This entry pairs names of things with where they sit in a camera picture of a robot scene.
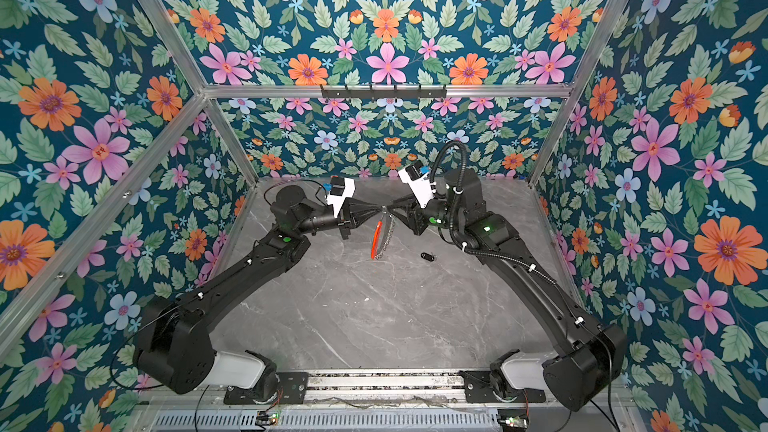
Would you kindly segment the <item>metal keyring holder red handle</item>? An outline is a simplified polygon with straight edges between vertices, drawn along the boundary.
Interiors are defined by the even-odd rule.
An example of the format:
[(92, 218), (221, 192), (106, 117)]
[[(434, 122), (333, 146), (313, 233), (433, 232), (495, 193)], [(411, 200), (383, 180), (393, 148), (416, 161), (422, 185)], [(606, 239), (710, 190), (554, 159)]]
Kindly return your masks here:
[(384, 211), (374, 230), (371, 246), (371, 259), (379, 260), (383, 257), (393, 235), (395, 223), (394, 216)]

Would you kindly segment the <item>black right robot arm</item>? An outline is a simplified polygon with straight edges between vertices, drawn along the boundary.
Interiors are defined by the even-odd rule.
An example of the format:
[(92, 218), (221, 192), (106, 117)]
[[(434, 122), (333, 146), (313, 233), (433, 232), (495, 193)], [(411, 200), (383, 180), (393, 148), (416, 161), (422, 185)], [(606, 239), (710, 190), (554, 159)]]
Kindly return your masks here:
[(628, 348), (624, 330), (602, 322), (571, 297), (531, 255), (513, 225), (488, 209), (480, 178), (468, 166), (468, 149), (448, 142), (435, 161), (415, 161), (397, 172), (410, 193), (388, 212), (415, 234), (434, 227), (447, 242), (475, 257), (517, 295), (544, 330), (551, 349), (526, 354), (513, 349), (489, 367), (489, 385), (508, 401), (529, 389), (550, 392), (577, 412), (599, 393), (610, 392)]

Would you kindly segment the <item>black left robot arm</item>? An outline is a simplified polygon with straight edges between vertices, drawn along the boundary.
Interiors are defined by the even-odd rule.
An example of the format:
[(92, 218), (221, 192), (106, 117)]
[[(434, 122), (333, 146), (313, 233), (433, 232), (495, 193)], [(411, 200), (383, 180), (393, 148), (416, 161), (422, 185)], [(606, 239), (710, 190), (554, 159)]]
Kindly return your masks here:
[(281, 188), (271, 203), (272, 228), (251, 251), (212, 280), (175, 299), (156, 297), (143, 310), (134, 338), (133, 361), (143, 373), (177, 394), (199, 386), (250, 392), (259, 403), (278, 392), (273, 361), (254, 351), (217, 351), (211, 332), (256, 290), (298, 264), (310, 236), (331, 229), (343, 238), (382, 211), (382, 206), (345, 196), (347, 180), (335, 177), (326, 204), (298, 185)]

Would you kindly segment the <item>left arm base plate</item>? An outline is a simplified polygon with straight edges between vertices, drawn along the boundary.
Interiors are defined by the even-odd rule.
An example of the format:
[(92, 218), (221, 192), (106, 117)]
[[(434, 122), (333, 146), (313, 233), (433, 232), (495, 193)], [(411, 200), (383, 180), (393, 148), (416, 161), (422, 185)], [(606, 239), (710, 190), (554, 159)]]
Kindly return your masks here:
[(229, 387), (225, 405), (296, 405), (302, 404), (308, 391), (306, 372), (269, 372), (253, 388)]

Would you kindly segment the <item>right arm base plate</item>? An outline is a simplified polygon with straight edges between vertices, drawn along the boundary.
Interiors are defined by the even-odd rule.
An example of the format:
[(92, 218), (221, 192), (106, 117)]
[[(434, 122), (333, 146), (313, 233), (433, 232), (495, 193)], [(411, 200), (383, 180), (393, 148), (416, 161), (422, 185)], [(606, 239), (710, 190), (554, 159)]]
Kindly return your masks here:
[(517, 389), (506, 382), (499, 372), (490, 370), (460, 370), (468, 403), (544, 403), (546, 393), (540, 389)]

